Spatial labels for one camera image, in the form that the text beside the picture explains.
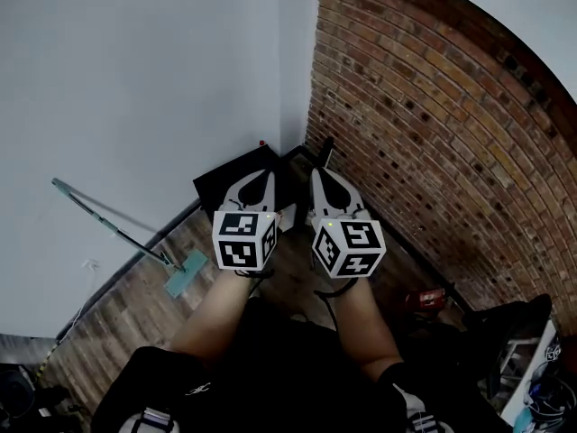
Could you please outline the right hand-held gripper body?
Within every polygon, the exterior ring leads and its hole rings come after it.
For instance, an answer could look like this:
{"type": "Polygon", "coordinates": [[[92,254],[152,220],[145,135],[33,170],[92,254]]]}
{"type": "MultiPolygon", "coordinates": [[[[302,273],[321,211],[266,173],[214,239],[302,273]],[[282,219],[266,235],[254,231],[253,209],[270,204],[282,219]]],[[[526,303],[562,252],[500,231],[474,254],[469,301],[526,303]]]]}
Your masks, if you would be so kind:
{"type": "Polygon", "coordinates": [[[310,182],[316,258],[332,279],[370,276],[386,253],[380,223],[371,218],[359,191],[336,172],[316,167],[310,182]]]}

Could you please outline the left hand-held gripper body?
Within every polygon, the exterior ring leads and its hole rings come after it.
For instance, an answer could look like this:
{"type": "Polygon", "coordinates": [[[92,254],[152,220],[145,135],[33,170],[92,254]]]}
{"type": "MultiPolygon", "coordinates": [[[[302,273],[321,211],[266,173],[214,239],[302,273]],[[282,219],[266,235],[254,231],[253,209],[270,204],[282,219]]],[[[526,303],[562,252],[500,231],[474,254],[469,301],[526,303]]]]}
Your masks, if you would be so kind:
{"type": "Polygon", "coordinates": [[[213,218],[212,239],[222,270],[260,272],[277,245],[275,174],[258,170],[234,183],[213,218]]]}

